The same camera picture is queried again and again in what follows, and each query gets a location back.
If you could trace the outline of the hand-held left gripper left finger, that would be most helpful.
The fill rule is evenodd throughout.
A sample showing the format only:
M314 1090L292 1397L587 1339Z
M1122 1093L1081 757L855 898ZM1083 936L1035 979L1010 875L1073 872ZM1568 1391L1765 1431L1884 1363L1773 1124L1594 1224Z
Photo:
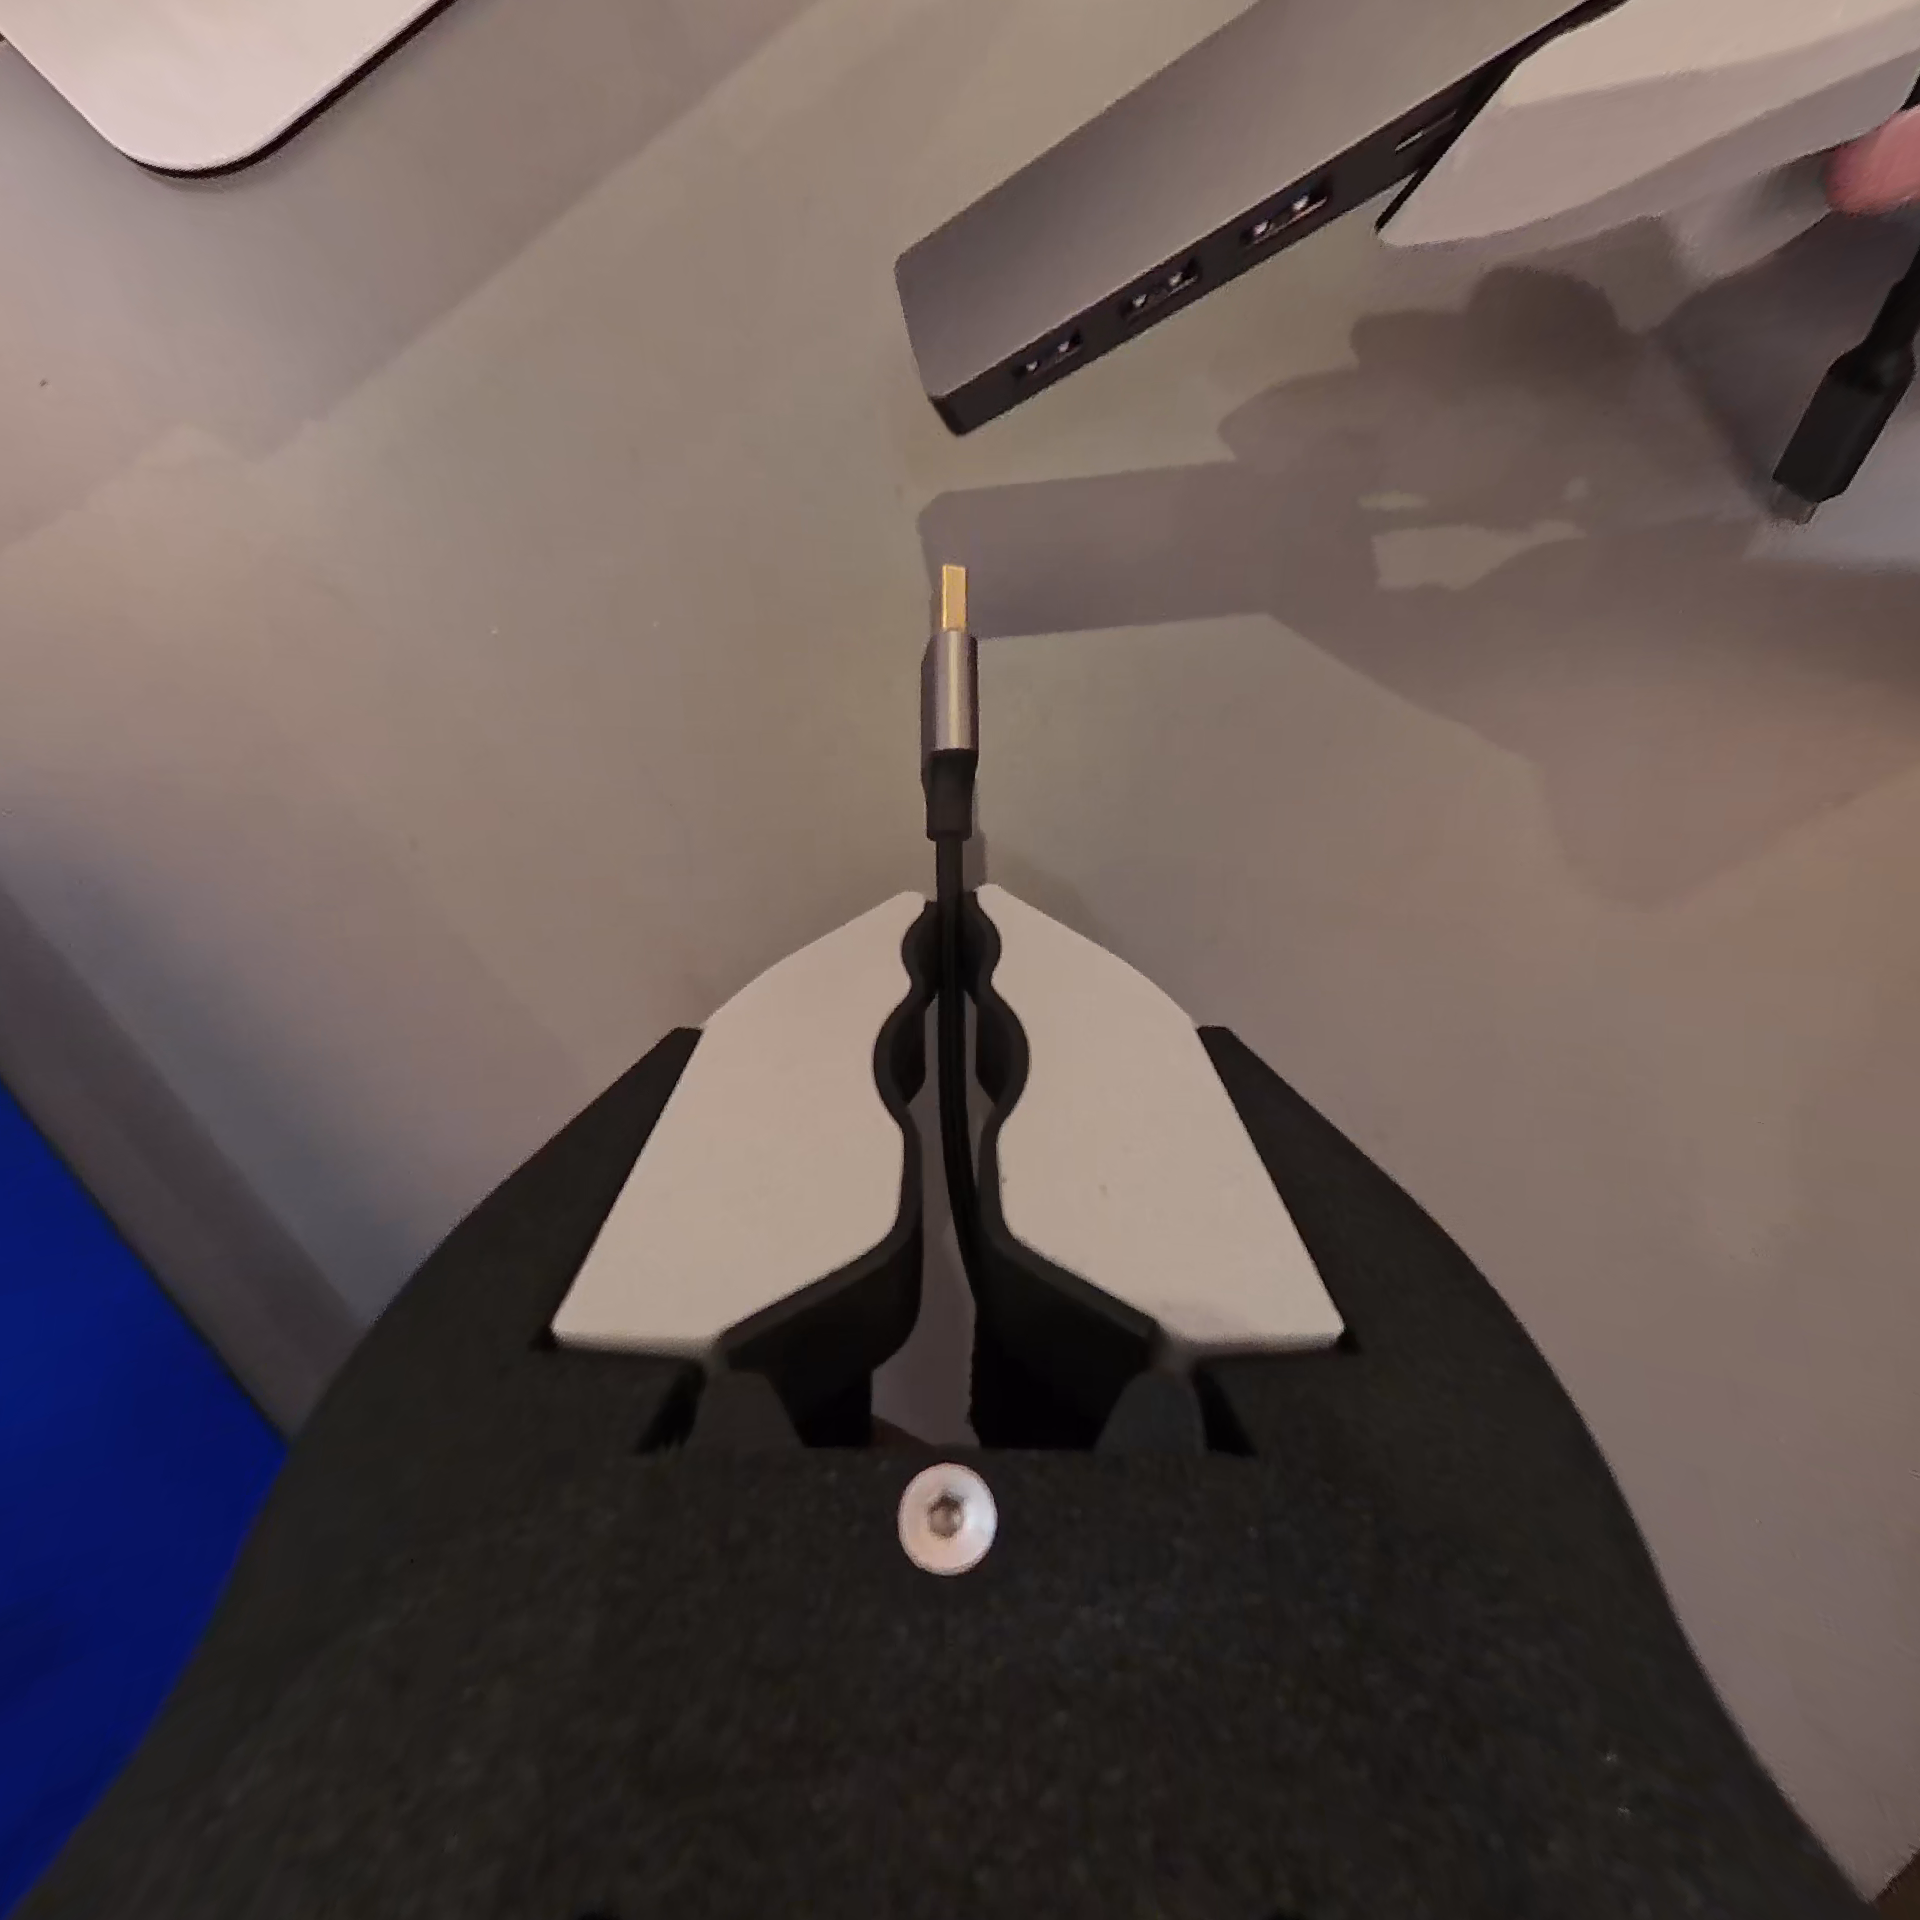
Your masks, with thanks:
M921 1314L930 904L897 895L700 1028L549 1323L555 1349L757 1378L812 1449L874 1443Z

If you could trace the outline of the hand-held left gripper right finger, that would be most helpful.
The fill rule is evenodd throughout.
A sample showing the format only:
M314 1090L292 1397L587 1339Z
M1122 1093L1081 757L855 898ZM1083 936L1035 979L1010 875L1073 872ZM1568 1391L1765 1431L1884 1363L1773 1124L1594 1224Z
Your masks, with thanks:
M1341 1312L1187 1008L996 882L968 968L979 1440L1090 1449L1148 1376L1333 1353Z

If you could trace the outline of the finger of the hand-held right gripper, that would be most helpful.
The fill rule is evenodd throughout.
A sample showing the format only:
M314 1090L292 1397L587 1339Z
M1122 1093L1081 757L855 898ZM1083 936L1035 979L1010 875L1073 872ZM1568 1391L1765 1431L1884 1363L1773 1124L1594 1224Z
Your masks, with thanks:
M1773 251L1826 159L1909 100L1915 3L1631 3L1528 55L1380 219L1401 251L1549 251L1656 223Z

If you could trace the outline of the grey usb hub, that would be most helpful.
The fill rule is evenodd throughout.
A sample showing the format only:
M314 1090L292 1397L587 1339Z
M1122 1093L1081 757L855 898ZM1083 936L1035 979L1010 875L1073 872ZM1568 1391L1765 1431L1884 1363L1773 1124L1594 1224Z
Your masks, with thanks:
M1618 7L1251 4L900 255L936 417L971 435L1387 196L1378 231L1525 57Z

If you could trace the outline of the blue plastic bin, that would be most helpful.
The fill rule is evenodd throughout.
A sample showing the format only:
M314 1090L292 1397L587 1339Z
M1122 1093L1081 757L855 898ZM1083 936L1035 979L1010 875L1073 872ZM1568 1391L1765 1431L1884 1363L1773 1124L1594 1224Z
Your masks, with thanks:
M287 1444L2 1093L2 1909L152 1730Z

